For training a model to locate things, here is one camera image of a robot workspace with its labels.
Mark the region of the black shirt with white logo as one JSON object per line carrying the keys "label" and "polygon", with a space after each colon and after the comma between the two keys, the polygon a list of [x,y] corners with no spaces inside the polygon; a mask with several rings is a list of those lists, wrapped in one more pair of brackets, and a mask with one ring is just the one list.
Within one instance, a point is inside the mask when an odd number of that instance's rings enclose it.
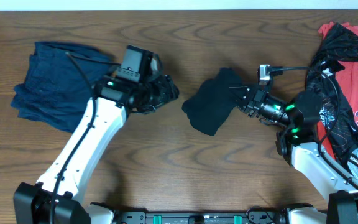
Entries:
{"label": "black shirt with white logo", "polygon": [[190,124],[196,130],[214,136],[237,107],[230,86],[242,86],[240,76],[231,68],[221,68],[212,79],[202,83],[197,93],[182,105]]}

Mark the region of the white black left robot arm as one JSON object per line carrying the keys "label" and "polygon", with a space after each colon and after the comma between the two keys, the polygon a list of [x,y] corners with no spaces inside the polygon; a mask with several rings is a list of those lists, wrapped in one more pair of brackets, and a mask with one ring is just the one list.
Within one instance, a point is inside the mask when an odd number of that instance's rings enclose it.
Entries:
{"label": "white black left robot arm", "polygon": [[178,98],[170,75],[103,77],[95,83],[83,117],[62,152],[34,185],[14,192],[17,223],[114,223],[102,203],[82,205],[91,176],[128,116],[149,114]]}

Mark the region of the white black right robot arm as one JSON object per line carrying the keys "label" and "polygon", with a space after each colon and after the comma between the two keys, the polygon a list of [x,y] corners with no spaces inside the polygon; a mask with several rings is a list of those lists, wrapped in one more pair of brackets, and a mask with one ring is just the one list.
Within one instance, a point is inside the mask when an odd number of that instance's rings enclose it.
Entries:
{"label": "white black right robot arm", "polygon": [[290,102],[270,96],[259,85],[230,86],[237,107],[250,117],[265,118],[281,126],[277,152],[301,172],[328,203],[326,212],[308,204],[290,205],[267,215],[267,223],[358,223],[358,180],[337,163],[317,137],[322,100],[302,91]]}

